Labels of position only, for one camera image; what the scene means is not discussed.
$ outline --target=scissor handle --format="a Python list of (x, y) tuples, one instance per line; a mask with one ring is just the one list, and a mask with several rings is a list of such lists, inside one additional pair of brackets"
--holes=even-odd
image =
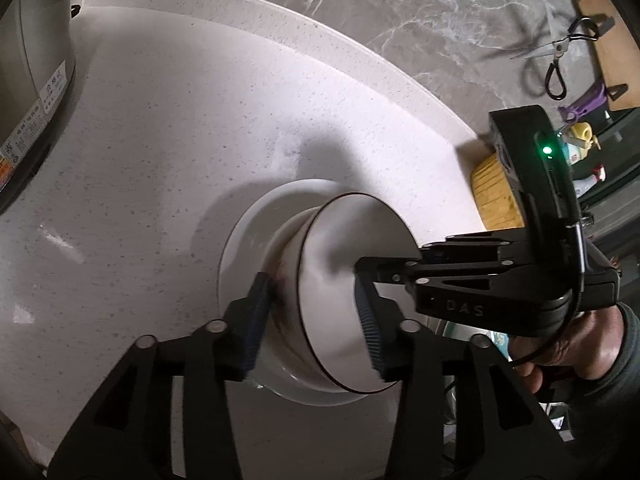
[[(546, 94), (551, 97), (555, 101), (562, 101), (566, 97), (566, 84), (564, 82), (564, 78), (562, 77), (562, 73), (560, 72), (560, 64), (558, 63), (559, 58), (554, 58), (554, 60), (549, 65), (549, 70), (546, 71), (545, 77), (545, 90)], [(560, 87), (562, 91), (559, 94), (554, 94), (551, 91), (551, 76), (556, 72), (558, 75), (558, 81), (560, 82)]]
[[(580, 25), (584, 25), (591, 32), (593, 32), (593, 36), (589, 36), (588, 34), (575, 34), (575, 30)], [(577, 18), (569, 26), (568, 37), (570, 41), (575, 41), (575, 40), (597, 41), (598, 38), (600, 37), (600, 29), (598, 28), (598, 24), (594, 20), (592, 20), (589, 16), (582, 16), (580, 18)]]

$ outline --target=rice cooker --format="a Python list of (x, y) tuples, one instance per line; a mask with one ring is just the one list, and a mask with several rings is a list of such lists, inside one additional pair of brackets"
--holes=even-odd
[(70, 0), (0, 0), (0, 211), (43, 163), (75, 68)]

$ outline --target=white countertop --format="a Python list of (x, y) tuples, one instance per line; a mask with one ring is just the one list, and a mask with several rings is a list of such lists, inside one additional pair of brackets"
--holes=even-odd
[[(483, 229), (476, 136), (348, 38), (260, 0), (81, 3), (62, 136), (0, 218), (0, 407), (43, 444), (137, 336), (216, 317), (225, 240), (279, 184), (370, 192), (421, 243)], [(370, 478), (397, 394), (312, 408), (230, 384), (245, 478)]]

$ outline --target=appliance label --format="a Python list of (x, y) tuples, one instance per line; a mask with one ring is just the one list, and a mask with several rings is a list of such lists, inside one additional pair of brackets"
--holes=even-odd
[(53, 75), (45, 83), (40, 90), (40, 100), (44, 106), (44, 113), (48, 114), (51, 107), (54, 105), (62, 91), (66, 86), (66, 64), (63, 60), (60, 66), (56, 69)]
[(8, 180), (11, 173), (13, 173), (13, 171), (11, 171), (8, 176), (5, 175), (6, 162), (8, 162), (12, 168), (16, 168), (29, 151), (31, 145), (40, 136), (45, 126), (47, 126), (47, 118), (44, 106), (40, 99), (37, 99), (31, 109), (11, 132), (11, 135), (4, 142), (2, 148), (0, 148), (0, 152), (6, 160), (0, 160), (0, 184), (2, 184), (2, 180), (5, 178)]

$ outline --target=yellow sponge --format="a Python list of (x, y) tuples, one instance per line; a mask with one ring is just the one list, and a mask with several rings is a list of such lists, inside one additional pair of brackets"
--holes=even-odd
[(495, 153), (475, 168), (471, 174), (471, 187), (487, 230), (524, 227), (518, 203)]

